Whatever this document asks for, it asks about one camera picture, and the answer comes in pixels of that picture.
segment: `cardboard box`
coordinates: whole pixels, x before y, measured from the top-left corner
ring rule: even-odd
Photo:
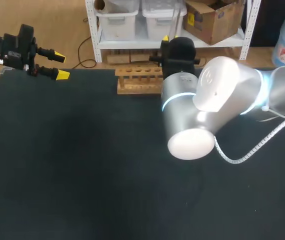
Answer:
[[[184,29],[214,45],[238,32],[245,3],[246,0],[187,0]]]

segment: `white plastic bin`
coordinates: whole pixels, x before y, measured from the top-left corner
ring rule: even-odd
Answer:
[[[138,0],[113,0],[119,6],[125,6],[127,13],[99,13],[99,24],[107,41],[128,41],[135,39],[135,22],[139,10]]]
[[[148,37],[151,40],[162,40],[169,34],[176,0],[142,0],[142,15],[147,20]],[[180,36],[183,18],[187,14],[185,4],[181,4],[180,18],[176,35]]]

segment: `robot end effector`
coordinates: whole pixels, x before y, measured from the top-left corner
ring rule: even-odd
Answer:
[[[22,24],[17,36],[5,33],[3,37],[0,37],[0,60],[3,60],[4,66],[26,70],[31,76],[40,74],[52,80],[68,79],[69,72],[35,64],[36,54],[61,63],[66,60],[65,56],[53,49],[38,47],[32,26]]]
[[[238,115],[285,118],[285,67],[259,71],[217,57],[199,79],[186,72],[170,75],[161,97],[170,153],[182,160],[198,159],[212,151],[215,134]]]

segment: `black table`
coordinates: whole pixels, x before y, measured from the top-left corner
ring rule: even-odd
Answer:
[[[167,150],[159,95],[112,70],[0,76],[0,240],[284,240],[285,129],[243,164]],[[280,120],[217,135],[241,157]]]

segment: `white shelf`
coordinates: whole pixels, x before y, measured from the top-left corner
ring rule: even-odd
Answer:
[[[208,45],[199,38],[193,36],[184,29],[181,30],[181,36],[193,40],[195,48],[217,48],[217,47],[241,47],[244,43],[244,32],[241,28],[238,33],[223,40],[215,45]],[[136,18],[136,39],[130,41],[108,41],[104,38],[101,28],[98,31],[98,47],[100,49],[159,49],[161,41],[149,40],[147,33],[147,24],[144,18]]]
[[[133,41],[107,41],[102,34],[102,29],[97,28],[97,16],[95,15],[94,8],[95,0],[85,0],[88,23],[91,33],[92,46],[95,60],[98,63],[102,62],[102,49],[159,49],[161,41],[153,41],[148,39],[146,20],[136,21],[138,26],[136,27],[136,39]],[[238,33],[231,36],[215,45],[208,45],[191,35],[190,33],[182,30],[181,35],[193,40],[196,48],[216,48],[216,47],[241,47],[241,54],[239,59],[245,60],[252,40],[256,19],[258,16],[259,8],[262,0],[247,0],[247,19],[246,19],[246,31],[245,34],[241,28],[238,29]]]

